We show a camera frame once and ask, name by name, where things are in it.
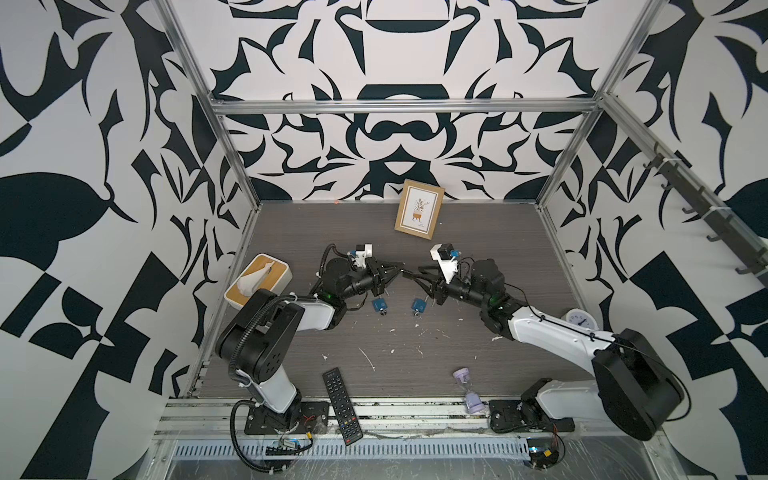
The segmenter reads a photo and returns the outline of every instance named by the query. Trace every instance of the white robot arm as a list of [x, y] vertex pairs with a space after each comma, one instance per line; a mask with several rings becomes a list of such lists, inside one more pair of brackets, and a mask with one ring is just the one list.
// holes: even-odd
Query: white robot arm
[[416, 281], [437, 304], [451, 297], [477, 306], [493, 333], [536, 345], [595, 377], [537, 382], [523, 401], [531, 403], [539, 423], [541, 418], [610, 419], [628, 435], [648, 440], [682, 401], [680, 384], [640, 333], [585, 328], [516, 300], [506, 292], [504, 275], [493, 259], [474, 262], [462, 279], [457, 275], [460, 253], [453, 245], [437, 244], [430, 253], [437, 267], [404, 270], [403, 276]]

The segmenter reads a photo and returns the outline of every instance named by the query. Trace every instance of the hook rack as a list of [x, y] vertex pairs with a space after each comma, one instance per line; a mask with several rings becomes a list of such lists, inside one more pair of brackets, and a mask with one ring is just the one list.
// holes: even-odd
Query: hook rack
[[686, 214], [698, 214], [714, 230], [710, 242], [723, 241], [744, 263], [740, 275], [754, 274], [768, 286], [768, 247], [723, 201], [696, 176], [682, 160], [657, 154], [644, 165], [656, 168], [667, 179], [665, 190], [675, 189], [690, 205]]

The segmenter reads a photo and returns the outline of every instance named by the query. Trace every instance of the tissue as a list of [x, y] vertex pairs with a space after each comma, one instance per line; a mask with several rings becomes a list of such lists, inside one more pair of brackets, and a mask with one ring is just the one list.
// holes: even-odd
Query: tissue
[[237, 281], [237, 289], [240, 293], [242, 293], [243, 296], [253, 295], [253, 292], [256, 291], [256, 288], [261, 284], [261, 281], [264, 280], [264, 277], [272, 271], [272, 265], [274, 264], [274, 262], [269, 262], [255, 272], [243, 275]]

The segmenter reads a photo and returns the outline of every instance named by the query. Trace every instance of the zip tie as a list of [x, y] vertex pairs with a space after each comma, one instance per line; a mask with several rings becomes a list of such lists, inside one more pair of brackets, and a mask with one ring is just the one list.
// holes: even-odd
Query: zip tie
[[704, 215], [701, 216], [701, 220], [704, 220], [705, 218], [707, 218], [707, 215], [711, 214], [715, 210], [730, 210], [730, 209], [731, 209], [730, 207], [710, 207], [710, 209]]
[[236, 373], [238, 376], [240, 376], [240, 378], [243, 378], [243, 377], [245, 377], [245, 378], [247, 378], [247, 379], [248, 379], [248, 383], [247, 383], [247, 384], [245, 384], [245, 383], [242, 383], [242, 382], [238, 382], [238, 383], [237, 383], [237, 386], [239, 386], [241, 389], [245, 389], [245, 388], [248, 388], [248, 387], [249, 387], [249, 386], [251, 386], [251, 385], [254, 385], [254, 383], [253, 383], [253, 379], [251, 379], [251, 378], [250, 378], [250, 375], [248, 375], [247, 373], [245, 373], [245, 372], [244, 372], [242, 369], [237, 369], [237, 370], [235, 370], [235, 373]]

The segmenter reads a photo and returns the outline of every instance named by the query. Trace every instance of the tissue box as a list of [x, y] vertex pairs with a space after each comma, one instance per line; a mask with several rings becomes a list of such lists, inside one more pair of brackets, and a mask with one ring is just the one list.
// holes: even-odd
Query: tissue box
[[240, 293], [240, 290], [237, 288], [237, 281], [242, 276], [259, 270], [269, 262], [274, 262], [275, 264], [272, 265], [272, 271], [269, 272], [269, 274], [267, 274], [263, 280], [261, 280], [261, 284], [259, 284], [257, 290], [260, 288], [266, 288], [270, 292], [276, 293], [277, 295], [283, 293], [283, 290], [286, 286], [288, 286], [288, 283], [293, 278], [293, 274], [290, 272], [288, 263], [285, 263], [282, 260], [278, 260], [277, 258], [272, 257], [271, 255], [267, 255], [266, 253], [259, 253], [256, 255], [256, 258], [254, 258], [253, 261], [248, 264], [246, 269], [237, 276], [234, 283], [230, 285], [229, 289], [227, 289], [227, 293], [224, 294], [224, 298], [227, 299], [227, 302], [229, 302], [231, 306], [240, 310], [250, 299], [250, 297], [244, 296], [242, 293]]

